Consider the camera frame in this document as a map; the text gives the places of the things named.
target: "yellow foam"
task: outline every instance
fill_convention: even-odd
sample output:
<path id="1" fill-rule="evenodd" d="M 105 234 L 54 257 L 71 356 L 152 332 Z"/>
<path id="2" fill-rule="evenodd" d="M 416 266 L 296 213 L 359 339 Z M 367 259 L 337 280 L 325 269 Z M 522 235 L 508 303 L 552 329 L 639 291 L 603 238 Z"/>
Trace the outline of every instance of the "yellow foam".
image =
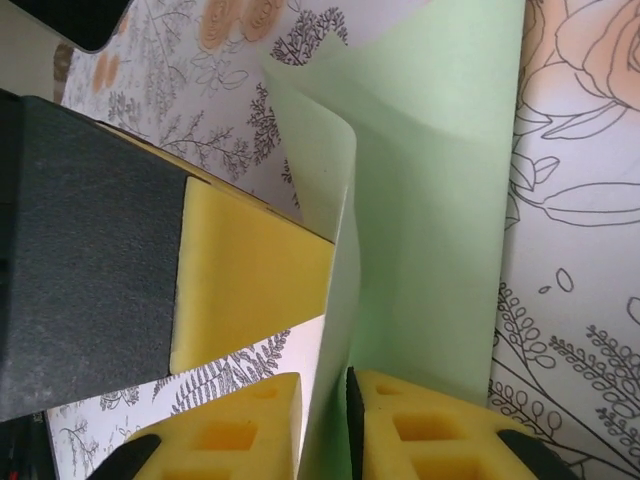
<path id="1" fill-rule="evenodd" d="M 187 179 L 170 362 L 181 373 L 324 313 L 333 244 L 153 145 Z"/>
<path id="2" fill-rule="evenodd" d="M 363 480 L 536 480 L 496 433 L 498 413 L 378 372 L 356 373 L 365 405 Z"/>
<path id="3" fill-rule="evenodd" d="M 145 428 L 162 440 L 136 480 L 292 480 L 302 401 L 296 373 L 276 375 Z"/>

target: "white paper with floral print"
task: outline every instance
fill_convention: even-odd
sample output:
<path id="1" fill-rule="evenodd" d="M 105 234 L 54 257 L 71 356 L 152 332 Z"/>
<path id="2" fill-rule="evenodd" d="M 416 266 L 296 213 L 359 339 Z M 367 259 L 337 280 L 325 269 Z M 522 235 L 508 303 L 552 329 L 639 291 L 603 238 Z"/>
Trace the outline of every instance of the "white paper with floral print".
<path id="1" fill-rule="evenodd" d="M 640 478 L 640 0 L 526 2 L 489 405 L 579 478 Z M 423 3 L 134 0 L 103 53 L 74 55 L 63 103 L 298 215 L 256 45 L 303 64 L 328 31 L 361 44 Z M 60 477 L 243 384 L 301 371 L 308 385 L 319 322 L 51 410 Z"/>

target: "floral wallpaper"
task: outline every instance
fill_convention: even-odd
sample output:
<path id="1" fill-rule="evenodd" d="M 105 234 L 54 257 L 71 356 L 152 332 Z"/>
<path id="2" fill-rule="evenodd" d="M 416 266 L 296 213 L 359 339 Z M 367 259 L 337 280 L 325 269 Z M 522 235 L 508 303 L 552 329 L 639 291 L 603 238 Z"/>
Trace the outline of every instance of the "floral wallpaper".
<path id="1" fill-rule="evenodd" d="M 522 1 L 488 405 L 581 479 L 640 478 L 640 0 Z M 103 52 L 74 53 L 63 104 L 298 216 L 259 49 L 303 65 L 328 32 L 362 44 L 424 3 L 134 0 Z M 51 410 L 61 478 L 86 478 L 131 432 L 240 386 L 312 376 L 320 331 Z"/>

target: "light green paper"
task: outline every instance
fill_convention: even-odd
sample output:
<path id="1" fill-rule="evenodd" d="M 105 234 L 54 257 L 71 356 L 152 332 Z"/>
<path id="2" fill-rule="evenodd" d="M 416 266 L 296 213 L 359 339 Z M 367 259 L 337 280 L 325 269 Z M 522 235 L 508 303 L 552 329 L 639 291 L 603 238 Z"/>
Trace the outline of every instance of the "light green paper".
<path id="1" fill-rule="evenodd" d="M 348 478 L 348 362 L 485 401 L 523 10 L 433 0 L 364 48 L 264 60 L 305 224 L 333 239 L 344 212 L 301 479 Z"/>

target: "floral pattern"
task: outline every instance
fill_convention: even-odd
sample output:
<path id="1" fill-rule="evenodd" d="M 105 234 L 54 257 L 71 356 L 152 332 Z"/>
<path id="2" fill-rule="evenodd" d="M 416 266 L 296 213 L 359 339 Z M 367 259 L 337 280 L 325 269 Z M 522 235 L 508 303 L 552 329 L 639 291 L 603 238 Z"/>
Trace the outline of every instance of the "floral pattern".
<path id="1" fill-rule="evenodd" d="M 422 4 L 134 0 L 104 52 L 74 53 L 63 104 L 299 218 L 258 48 L 303 65 L 328 32 L 359 45 Z M 488 403 L 586 480 L 640 478 L 639 7 L 526 0 Z M 307 368 L 303 331 L 52 410 L 62 478 L 150 423 Z"/>

